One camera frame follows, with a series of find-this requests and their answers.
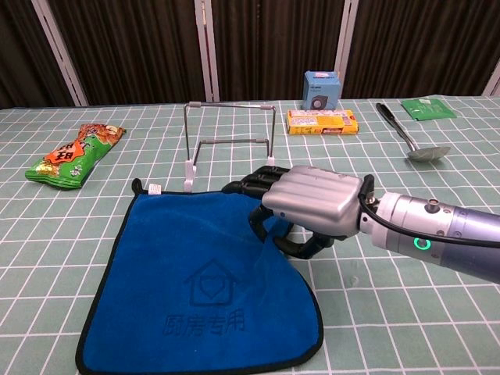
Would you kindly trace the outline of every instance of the green snack package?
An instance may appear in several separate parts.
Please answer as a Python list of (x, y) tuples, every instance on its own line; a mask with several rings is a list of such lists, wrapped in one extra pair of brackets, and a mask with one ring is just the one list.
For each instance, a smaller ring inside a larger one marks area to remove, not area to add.
[(24, 176), (58, 188), (81, 188), (94, 165), (125, 132), (121, 127), (86, 123), (80, 127), (76, 140), (38, 160)]
[(456, 118), (456, 114), (438, 99), (410, 99), (403, 100), (401, 104), (406, 112), (417, 121)]

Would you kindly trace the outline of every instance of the green checkered tablecloth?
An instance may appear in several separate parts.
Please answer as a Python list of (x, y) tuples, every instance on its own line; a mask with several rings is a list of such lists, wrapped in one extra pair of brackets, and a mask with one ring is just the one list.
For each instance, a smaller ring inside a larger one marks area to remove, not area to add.
[[(286, 111), (300, 102), (272, 102), (276, 164), (373, 173), (379, 196), (436, 197), (500, 214), (500, 98), (435, 98), (458, 117), (417, 123), (399, 100), (382, 102), (418, 145), (452, 147), (440, 162), (406, 160), (406, 146), (380, 118), (376, 100), (341, 100), (359, 120), (357, 136), (287, 136)], [(132, 179), (182, 190), (182, 114), (182, 105), (0, 111), (0, 373), (77, 373), (77, 340)], [(260, 111), (202, 108), (189, 118), (192, 145), (204, 137), (269, 137), (271, 119)], [(128, 133), (82, 189), (25, 180), (26, 168), (90, 122)], [(265, 162), (265, 146), (205, 146), (194, 190), (220, 189)], [(292, 239), (308, 235), (295, 228)], [(498, 285), (374, 248), (364, 234), (291, 262), (318, 298), (325, 339), (309, 362), (279, 373), (500, 374)]]

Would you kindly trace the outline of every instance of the towel black trim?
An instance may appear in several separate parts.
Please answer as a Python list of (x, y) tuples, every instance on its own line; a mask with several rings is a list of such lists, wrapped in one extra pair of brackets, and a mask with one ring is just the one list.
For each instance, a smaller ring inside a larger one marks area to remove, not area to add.
[[(147, 194), (148, 192), (142, 188), (141, 180), (138, 178), (134, 179), (132, 182), (132, 191), (135, 193), (132, 202), (128, 206), (127, 213), (123, 218), (122, 225), (118, 234), (116, 235), (116, 240), (112, 246), (112, 251), (109, 256), (108, 264), (104, 271), (104, 275), (102, 276), (101, 283), (99, 284), (99, 288), (97, 293), (92, 301), (91, 308), (88, 312), (87, 319), (85, 320), (85, 325), (82, 330), (80, 340), (78, 341), (77, 353), (75, 356), (75, 362), (77, 364), (78, 371), (82, 375), (245, 375), (250, 373), (265, 373), (276, 370), (287, 369), (288, 367), (293, 367), (297, 365), (301, 365), (304, 362), (308, 361), (316, 354), (318, 350), (320, 350), (321, 345), (323, 344), (323, 318), (321, 316), (320, 306), (318, 305), (318, 301), (316, 300), (316, 296), (313, 291), (304, 280), (304, 284), (309, 290), (311, 294), (312, 302), (314, 303), (314, 308), (316, 310), (316, 316), (318, 317), (318, 341), (309, 348), (306, 352), (304, 352), (299, 357), (294, 359), (290, 359), (288, 361), (283, 362), (275, 362), (267, 365), (259, 365), (259, 366), (250, 366), (245, 368), (237, 368), (237, 369), (228, 369), (228, 370), (210, 370), (210, 371), (176, 371), (176, 372), (168, 372), (168, 373), (122, 373), (122, 372), (109, 372), (109, 371), (94, 371), (89, 369), (84, 363), (84, 346), (85, 341), (87, 340), (88, 331), (91, 327), (92, 320), (94, 319), (94, 314), (97, 310), (97, 306), (99, 304), (99, 300), (101, 299), (102, 292), (104, 291), (104, 287), (106, 284), (106, 280), (108, 279), (109, 271), (111, 270), (111, 266), (113, 264), (113, 260), (115, 258), (116, 250), (118, 249), (118, 243), (120, 242), (120, 238), (122, 236), (123, 231), (125, 230), (125, 226), (127, 225), (128, 216), (130, 215), (130, 211), (134, 206), (134, 203), (140, 194)], [(206, 194), (206, 193), (182, 193), (182, 192), (170, 192), (170, 191), (162, 191), (162, 194), (174, 194), (174, 195), (193, 195), (193, 194)], [(288, 226), (287, 231), (291, 230), (292, 225)]]

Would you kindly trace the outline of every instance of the yellow snack box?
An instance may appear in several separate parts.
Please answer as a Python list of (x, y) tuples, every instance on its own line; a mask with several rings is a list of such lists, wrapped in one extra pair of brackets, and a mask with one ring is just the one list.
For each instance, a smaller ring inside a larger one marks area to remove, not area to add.
[(358, 122), (352, 110), (288, 111), (289, 134), (357, 134)]

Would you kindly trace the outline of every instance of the small blue package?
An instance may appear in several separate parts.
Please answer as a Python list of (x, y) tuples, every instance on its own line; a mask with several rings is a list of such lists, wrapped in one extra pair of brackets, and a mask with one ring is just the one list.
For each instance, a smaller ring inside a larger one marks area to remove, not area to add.
[(302, 109), (335, 109), (341, 92), (341, 82), (335, 72), (312, 72), (304, 74)]

